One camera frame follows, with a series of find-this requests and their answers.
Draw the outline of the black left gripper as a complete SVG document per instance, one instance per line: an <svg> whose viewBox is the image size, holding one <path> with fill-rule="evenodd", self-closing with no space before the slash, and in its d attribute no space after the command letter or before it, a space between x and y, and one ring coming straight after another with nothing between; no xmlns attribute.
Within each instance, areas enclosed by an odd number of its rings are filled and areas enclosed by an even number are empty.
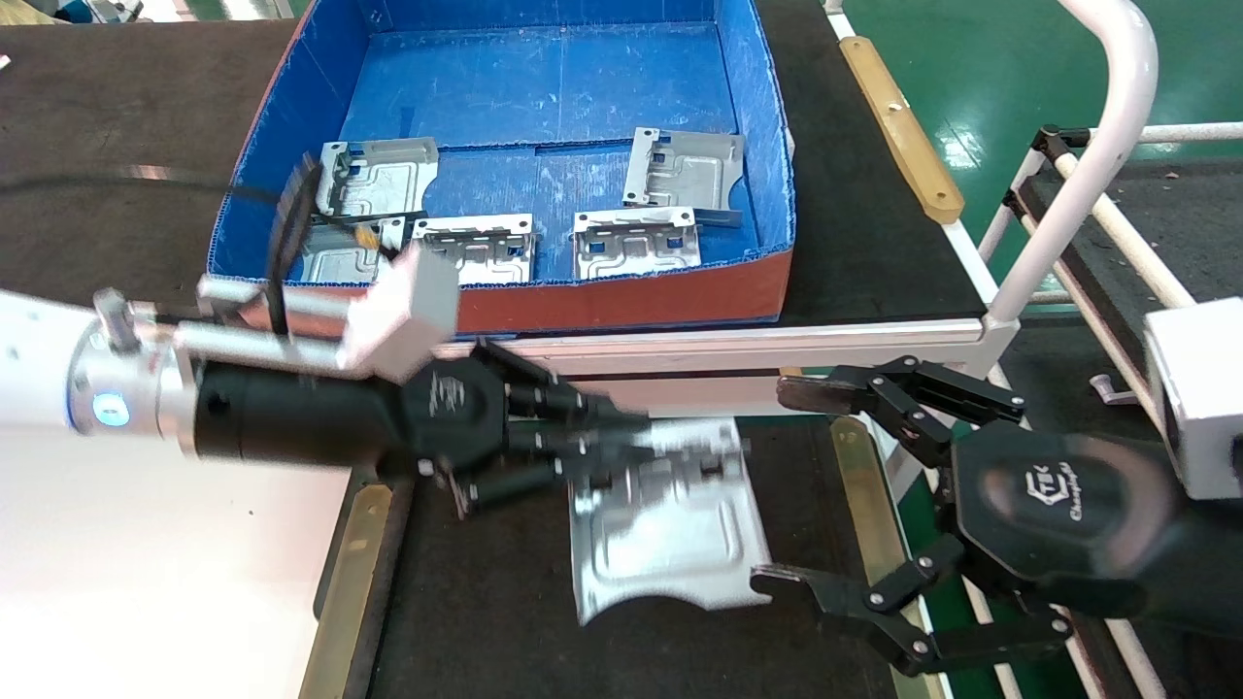
<svg viewBox="0 0 1243 699"><path fill-rule="evenodd" d="M403 384L328 378L210 362L191 445L199 456L316 466L449 471L460 520L568 483L612 483L658 460L630 437L571 437L501 451L515 420L566 432L643 432L645 412L622 409L554 369L488 338L471 358L431 361Z"/></svg>

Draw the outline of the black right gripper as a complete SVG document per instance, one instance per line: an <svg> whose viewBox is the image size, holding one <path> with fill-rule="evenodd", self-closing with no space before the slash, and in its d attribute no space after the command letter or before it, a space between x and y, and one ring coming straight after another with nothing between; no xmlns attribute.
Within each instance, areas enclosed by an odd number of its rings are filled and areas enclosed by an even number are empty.
<svg viewBox="0 0 1243 699"><path fill-rule="evenodd" d="M782 376L777 399L813 415L870 415L925 468L951 466L957 536L942 535L876 583L782 563L750 576L762 595L804 591L820 624L866 641L904 677L1057 653L1073 624L1052 604L1103 618L1193 619L1182 549L1193 512L1163 448L1030 432L1014 425L1025 415L1021 396L914 354ZM933 412L981 428L953 443ZM1014 618L941 631L910 622L904 609L948 577L1002 593Z"/></svg>

